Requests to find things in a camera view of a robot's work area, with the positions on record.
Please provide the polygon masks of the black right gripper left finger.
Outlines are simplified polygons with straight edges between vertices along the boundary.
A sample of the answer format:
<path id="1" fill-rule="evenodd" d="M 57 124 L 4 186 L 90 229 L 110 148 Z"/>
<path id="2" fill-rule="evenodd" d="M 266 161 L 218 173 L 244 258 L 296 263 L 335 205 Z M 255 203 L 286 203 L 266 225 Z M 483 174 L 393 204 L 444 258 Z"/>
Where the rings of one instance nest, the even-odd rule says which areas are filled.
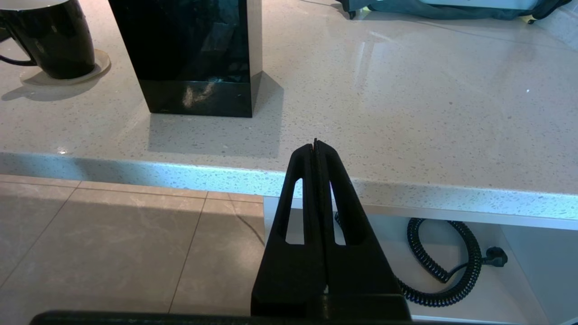
<path id="1" fill-rule="evenodd" d="M 290 157 L 275 218 L 252 288 L 253 315 L 313 315 L 326 287 L 323 238 L 314 193 L 313 146 Z M 295 184 L 302 180 L 304 243 L 286 241 Z"/>

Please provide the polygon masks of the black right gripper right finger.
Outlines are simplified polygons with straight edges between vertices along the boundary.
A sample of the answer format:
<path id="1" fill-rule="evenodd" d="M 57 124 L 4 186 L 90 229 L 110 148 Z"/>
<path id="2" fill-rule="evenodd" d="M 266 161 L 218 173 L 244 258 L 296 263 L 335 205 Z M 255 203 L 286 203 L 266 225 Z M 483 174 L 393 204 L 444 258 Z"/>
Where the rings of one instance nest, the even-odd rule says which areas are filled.
<path id="1" fill-rule="evenodd" d="M 336 150 L 317 141 L 327 316 L 409 316 L 409 308 Z"/>

